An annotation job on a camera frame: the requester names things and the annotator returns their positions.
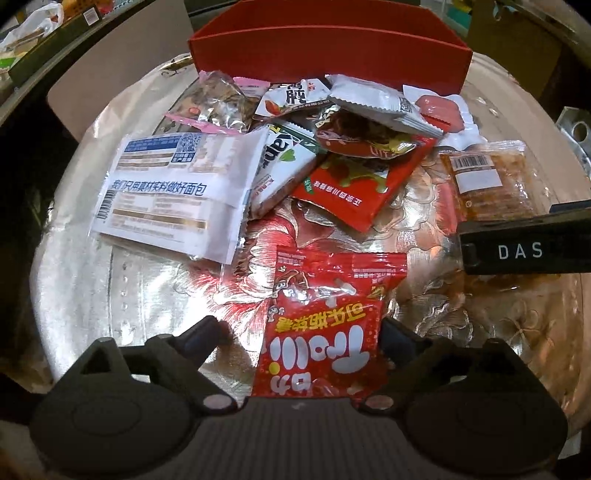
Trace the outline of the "white plastic bag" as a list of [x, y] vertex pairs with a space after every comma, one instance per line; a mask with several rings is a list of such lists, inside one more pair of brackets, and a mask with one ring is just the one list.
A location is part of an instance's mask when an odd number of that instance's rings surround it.
[[34, 10], [22, 24], [11, 30], [1, 41], [1, 52], [13, 50], [34, 38], [45, 38], [63, 24], [64, 10], [59, 2], [49, 2]]

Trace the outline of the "white blue bread package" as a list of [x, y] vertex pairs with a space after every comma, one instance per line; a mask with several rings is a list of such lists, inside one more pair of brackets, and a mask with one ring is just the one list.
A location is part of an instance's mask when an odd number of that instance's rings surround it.
[[125, 137], [101, 187], [92, 232], [230, 264], [267, 137], [266, 127]]

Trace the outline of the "beige coffee table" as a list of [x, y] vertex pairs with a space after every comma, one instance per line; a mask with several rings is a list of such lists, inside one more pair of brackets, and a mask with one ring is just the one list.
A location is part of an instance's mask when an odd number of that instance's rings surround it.
[[48, 107], [80, 140], [108, 102], [183, 54], [192, 26], [183, 1], [129, 1], [45, 62], [1, 105], [1, 135], [17, 109]]

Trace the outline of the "white red fish snack packet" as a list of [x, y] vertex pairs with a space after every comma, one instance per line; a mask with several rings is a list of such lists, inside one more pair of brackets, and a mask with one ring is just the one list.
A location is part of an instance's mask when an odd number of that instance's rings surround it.
[[276, 118], [328, 102], [329, 88], [322, 80], [301, 79], [295, 83], [271, 85], [260, 99], [254, 115], [259, 119]]

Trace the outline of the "red gummy candy bag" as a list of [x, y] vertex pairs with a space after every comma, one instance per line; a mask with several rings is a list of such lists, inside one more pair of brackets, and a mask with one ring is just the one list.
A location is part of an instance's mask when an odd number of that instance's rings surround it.
[[381, 323], [407, 273], [400, 253], [277, 248], [253, 395], [361, 399], [381, 387]]

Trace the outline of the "pink clear nut bag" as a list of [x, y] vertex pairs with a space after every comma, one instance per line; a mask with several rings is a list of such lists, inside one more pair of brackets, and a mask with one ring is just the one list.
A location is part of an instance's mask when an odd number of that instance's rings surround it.
[[197, 80], [164, 116], [204, 133], [247, 133], [256, 107], [269, 89], [267, 81], [199, 71]]

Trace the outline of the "clear brown pastry package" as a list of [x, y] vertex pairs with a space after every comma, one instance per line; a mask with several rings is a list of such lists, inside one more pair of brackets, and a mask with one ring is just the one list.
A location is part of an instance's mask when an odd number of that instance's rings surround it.
[[546, 189], [521, 140], [496, 141], [473, 149], [443, 151], [461, 221], [516, 220], [545, 212]]

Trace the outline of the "red tomato snack packet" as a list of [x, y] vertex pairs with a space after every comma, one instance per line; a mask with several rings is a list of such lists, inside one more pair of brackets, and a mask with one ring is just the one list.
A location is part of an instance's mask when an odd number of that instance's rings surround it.
[[436, 141], [421, 139], [411, 152], [390, 160], [360, 159], [329, 153], [294, 192], [301, 200], [366, 233]]

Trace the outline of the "pink sausage vacuum pack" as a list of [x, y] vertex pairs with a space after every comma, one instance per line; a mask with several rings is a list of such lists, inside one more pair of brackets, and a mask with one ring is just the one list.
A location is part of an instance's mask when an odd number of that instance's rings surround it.
[[444, 131], [445, 135], [438, 141], [438, 147], [465, 151], [487, 142], [480, 134], [468, 104], [460, 95], [441, 96], [434, 91], [410, 85], [403, 86], [403, 93], [427, 121]]

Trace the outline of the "dark red snack packet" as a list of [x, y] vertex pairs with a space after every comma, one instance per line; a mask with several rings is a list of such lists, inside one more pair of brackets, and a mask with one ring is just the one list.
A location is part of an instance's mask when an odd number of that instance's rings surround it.
[[411, 135], [331, 105], [315, 119], [315, 138], [322, 149], [360, 159], [391, 160], [412, 152], [419, 142]]

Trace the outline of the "white green snack packet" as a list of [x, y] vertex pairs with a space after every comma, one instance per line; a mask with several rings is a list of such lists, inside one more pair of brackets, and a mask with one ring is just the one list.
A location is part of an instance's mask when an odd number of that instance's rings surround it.
[[339, 107], [394, 131], [440, 139], [444, 130], [428, 122], [419, 109], [397, 89], [349, 77], [327, 74], [329, 98]]

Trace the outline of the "dark green box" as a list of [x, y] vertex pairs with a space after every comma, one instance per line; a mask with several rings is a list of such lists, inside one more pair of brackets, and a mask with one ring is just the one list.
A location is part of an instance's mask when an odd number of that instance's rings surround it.
[[101, 20], [98, 1], [63, 1], [56, 13], [50, 5], [43, 7], [45, 27], [39, 24], [30, 34], [11, 41], [7, 53], [14, 62], [8, 76], [15, 87], [21, 87], [42, 65]]

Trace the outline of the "white green wafer packet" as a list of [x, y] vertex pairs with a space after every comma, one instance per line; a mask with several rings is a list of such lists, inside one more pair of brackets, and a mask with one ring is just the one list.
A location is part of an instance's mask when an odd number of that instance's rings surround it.
[[260, 219], [296, 189], [325, 154], [314, 133], [289, 121], [270, 124], [252, 183], [249, 218]]

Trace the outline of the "red cardboard box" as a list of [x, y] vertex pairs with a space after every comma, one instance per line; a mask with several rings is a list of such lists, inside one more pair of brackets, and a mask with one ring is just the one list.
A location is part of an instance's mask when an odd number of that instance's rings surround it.
[[472, 50], [432, 11], [391, 1], [239, 1], [188, 40], [195, 66], [271, 83], [327, 74], [461, 91]]

